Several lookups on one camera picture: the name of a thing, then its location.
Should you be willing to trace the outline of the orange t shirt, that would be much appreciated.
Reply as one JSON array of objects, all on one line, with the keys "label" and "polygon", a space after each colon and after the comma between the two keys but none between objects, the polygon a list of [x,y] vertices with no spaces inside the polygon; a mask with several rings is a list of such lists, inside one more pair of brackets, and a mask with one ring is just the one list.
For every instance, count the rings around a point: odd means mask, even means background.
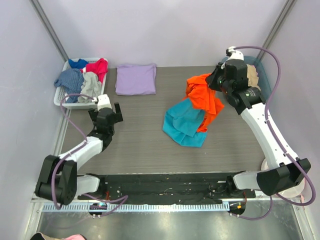
[{"label": "orange t shirt", "polygon": [[208,126],[224,109],[224,104],[216,97],[216,91],[208,87],[206,78],[210,73],[192,76],[186,81],[185,99],[189,98],[192,106],[204,111],[204,119],[197,132],[207,132]]}]

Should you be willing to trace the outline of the teal t shirt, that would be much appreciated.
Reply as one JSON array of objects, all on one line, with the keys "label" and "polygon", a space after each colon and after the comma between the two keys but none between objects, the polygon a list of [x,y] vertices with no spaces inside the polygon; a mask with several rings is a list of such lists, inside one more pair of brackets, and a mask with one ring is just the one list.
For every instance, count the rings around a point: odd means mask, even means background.
[{"label": "teal t shirt", "polygon": [[182,147],[200,148],[207,137],[206,132],[198,132],[204,117],[205,112],[186,98],[165,112],[162,130]]}]

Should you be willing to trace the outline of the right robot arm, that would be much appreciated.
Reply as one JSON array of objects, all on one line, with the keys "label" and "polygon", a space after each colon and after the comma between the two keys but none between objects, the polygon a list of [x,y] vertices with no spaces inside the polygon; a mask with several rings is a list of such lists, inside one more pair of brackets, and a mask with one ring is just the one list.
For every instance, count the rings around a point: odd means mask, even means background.
[{"label": "right robot arm", "polygon": [[228,178],[226,193],[238,197],[246,189],[262,191],[267,196],[279,194],[284,198],[299,196],[305,187],[304,175],[311,164],[288,146],[266,110],[266,100],[257,87],[248,85],[247,64],[243,59],[229,58],[219,62],[205,79],[208,87],[222,92],[227,102],[247,123],[256,137],[263,154],[260,171],[242,171]]}]

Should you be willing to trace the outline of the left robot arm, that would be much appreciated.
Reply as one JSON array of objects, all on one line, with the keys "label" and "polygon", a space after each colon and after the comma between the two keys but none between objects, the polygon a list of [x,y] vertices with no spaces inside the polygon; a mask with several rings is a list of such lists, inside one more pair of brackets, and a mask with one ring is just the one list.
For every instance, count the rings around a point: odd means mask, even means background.
[{"label": "left robot arm", "polygon": [[93,173],[79,176],[78,170],[112,142],[114,125],[123,121],[120,104],[114,108],[89,110],[93,129],[83,142],[59,156],[45,157],[35,187],[35,195],[53,201],[55,207],[69,205],[75,197],[90,194],[100,200],[107,192],[104,178]]}]

